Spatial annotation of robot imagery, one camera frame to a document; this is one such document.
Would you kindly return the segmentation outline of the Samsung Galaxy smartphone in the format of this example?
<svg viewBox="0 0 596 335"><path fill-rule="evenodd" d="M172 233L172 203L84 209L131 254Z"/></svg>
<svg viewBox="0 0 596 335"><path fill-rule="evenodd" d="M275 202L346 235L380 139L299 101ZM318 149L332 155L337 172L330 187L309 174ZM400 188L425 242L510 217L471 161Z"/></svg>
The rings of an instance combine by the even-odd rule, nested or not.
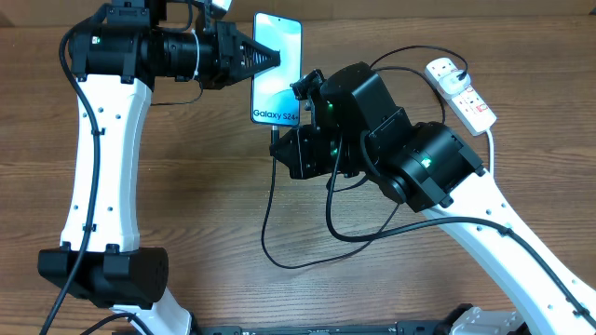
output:
<svg viewBox="0 0 596 335"><path fill-rule="evenodd" d="M302 74L303 26L292 20L257 12L253 19L256 42L279 52L280 65L257 73L251 86L251 121L279 127L300 123L300 102L291 84Z"/></svg>

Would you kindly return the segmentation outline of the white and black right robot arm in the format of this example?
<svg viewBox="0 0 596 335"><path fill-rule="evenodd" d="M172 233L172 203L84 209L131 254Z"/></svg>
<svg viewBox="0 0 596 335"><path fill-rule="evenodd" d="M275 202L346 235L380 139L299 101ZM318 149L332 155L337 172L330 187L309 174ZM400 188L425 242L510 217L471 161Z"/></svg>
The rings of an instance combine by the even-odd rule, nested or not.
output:
<svg viewBox="0 0 596 335"><path fill-rule="evenodd" d="M366 63L330 77L313 71L291 86L309 124L270 152L292 178L364 174L384 196L438 226L505 292L532 334L591 334L595 291L539 239L500 192L479 156L441 122L412 124Z"/></svg>

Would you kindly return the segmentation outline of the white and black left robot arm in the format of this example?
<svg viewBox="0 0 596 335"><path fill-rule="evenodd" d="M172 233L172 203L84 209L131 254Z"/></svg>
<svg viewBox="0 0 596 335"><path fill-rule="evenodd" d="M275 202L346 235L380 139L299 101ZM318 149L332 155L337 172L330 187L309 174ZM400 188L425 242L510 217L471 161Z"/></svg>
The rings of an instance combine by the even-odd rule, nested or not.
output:
<svg viewBox="0 0 596 335"><path fill-rule="evenodd" d="M280 56L225 20L227 1L191 1L167 28L163 1L111 1L61 39L59 60L78 101L71 206L60 243L39 252L38 273L60 295L124 318L138 334L197 334L195 316L168 290L168 253L145 248L136 191L155 81L220 89L278 66Z"/></svg>

